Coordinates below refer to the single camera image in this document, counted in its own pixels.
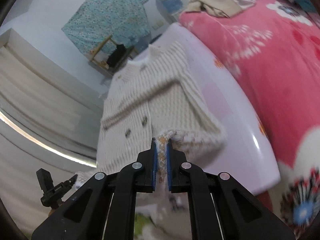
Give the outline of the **beige garment pile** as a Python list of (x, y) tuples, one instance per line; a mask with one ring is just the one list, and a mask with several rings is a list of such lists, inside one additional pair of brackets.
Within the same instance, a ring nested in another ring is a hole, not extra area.
[(242, 12), (242, 8), (233, 0), (189, 0), (184, 12), (206, 12), (218, 18), (231, 18)]

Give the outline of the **wall power socket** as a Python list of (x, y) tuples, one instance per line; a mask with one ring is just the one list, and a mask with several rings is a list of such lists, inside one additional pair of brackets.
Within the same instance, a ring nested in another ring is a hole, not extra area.
[(164, 25), (164, 22), (163, 22), (162, 20), (157, 20), (157, 21), (152, 25), (152, 28), (153, 28), (154, 30), (157, 30), (157, 29), (163, 27), (163, 25)]

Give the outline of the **black garment on chair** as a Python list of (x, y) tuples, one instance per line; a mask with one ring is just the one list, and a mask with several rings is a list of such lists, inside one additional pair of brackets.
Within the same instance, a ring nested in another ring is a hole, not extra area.
[(115, 51), (108, 57), (106, 63), (110, 68), (113, 68), (121, 60), (126, 53), (126, 47), (123, 44), (116, 45)]

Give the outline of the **white water dispenser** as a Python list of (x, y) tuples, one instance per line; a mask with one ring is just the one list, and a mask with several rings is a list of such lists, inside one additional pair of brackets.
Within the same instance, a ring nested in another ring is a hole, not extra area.
[(179, 22), (180, 14), (183, 12), (183, 8), (170, 12), (160, 0), (156, 0), (156, 7), (161, 16), (169, 23)]

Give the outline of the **white curtain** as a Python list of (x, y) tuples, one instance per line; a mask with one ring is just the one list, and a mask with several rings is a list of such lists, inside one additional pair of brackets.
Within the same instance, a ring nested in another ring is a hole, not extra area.
[(36, 177), (56, 183), (96, 166), (103, 102), (14, 29), (1, 34), (1, 200), (30, 236), (47, 218)]

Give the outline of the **pink floral blanket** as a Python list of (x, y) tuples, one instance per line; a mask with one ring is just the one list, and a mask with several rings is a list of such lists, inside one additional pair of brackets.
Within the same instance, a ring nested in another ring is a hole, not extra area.
[(254, 107), (281, 177), (263, 202), (301, 237), (319, 213), (319, 27), (286, 0), (257, 0), (231, 18), (184, 12), (180, 24)]

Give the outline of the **wooden chair black seat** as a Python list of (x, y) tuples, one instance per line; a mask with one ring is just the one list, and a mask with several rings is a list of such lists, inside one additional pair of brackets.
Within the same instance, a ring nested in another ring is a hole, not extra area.
[[(108, 43), (111, 43), (113, 45), (113, 48), (111, 52), (106, 53), (105, 51), (103, 51), (103, 48)], [(119, 71), (125, 65), (128, 59), (132, 60), (135, 56), (138, 55), (138, 51), (135, 48), (135, 46), (126, 47), (125, 55), (121, 58), (121, 60), (117, 63), (115, 67), (110, 68), (107, 65), (106, 61), (108, 57), (115, 51), (116, 45), (118, 44), (122, 44), (122, 43), (117, 43), (115, 40), (113, 40), (112, 35), (109, 35), (102, 42), (100, 42), (95, 48), (93, 48), (88, 52), (87, 58), (89, 62), (100, 67), (102, 70), (107, 72), (107, 74), (114, 75), (117, 71)]]

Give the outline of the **teal floral hanging cloth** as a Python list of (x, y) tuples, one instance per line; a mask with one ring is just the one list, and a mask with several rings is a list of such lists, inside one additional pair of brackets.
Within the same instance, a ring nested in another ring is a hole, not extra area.
[(144, 8), (147, 1), (85, 0), (62, 31), (86, 56), (110, 35), (129, 48), (151, 35)]

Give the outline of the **white fluffy garment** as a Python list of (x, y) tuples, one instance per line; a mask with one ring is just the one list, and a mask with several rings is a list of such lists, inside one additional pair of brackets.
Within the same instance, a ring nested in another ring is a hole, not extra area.
[(191, 239), (188, 197), (185, 193), (139, 193), (136, 213), (150, 216), (153, 225), (140, 239)]

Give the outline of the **beige white houndstooth coat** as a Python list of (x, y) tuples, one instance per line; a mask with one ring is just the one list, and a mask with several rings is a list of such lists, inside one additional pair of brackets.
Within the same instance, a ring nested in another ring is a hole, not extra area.
[(189, 161), (215, 155), (226, 144), (226, 130), (209, 110), (178, 42), (149, 46), (145, 60), (128, 62), (112, 79), (95, 170), (120, 171), (148, 150), (152, 139), (171, 140)]

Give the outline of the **green fuzzy sleeve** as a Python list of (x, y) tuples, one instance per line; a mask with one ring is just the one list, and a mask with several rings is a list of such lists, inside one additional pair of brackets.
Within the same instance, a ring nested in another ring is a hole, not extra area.
[(140, 239), (142, 237), (143, 229), (147, 225), (153, 225), (153, 221), (150, 216), (145, 216), (141, 213), (135, 214), (134, 219), (134, 235), (133, 239)]

